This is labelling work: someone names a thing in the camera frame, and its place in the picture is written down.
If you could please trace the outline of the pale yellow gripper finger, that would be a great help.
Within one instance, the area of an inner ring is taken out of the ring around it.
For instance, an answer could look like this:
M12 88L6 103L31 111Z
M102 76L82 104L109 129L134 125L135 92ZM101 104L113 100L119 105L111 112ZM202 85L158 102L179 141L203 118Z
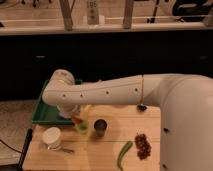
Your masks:
M87 120L88 119L88 113L91 109L91 105L82 105L80 108L80 117L83 120Z

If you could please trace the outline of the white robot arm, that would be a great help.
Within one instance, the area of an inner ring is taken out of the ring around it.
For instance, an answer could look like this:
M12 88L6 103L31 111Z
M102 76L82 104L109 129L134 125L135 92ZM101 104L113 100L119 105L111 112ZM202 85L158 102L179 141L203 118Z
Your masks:
M213 171L213 78L145 74L77 85L69 71L58 69L42 99L65 115L81 104L156 106L160 171Z

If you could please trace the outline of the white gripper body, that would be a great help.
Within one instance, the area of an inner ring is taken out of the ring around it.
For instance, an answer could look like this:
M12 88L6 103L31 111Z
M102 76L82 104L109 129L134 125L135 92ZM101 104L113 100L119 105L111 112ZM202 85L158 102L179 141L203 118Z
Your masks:
M70 119L72 115L79 114L79 105L58 106L59 116L65 119Z

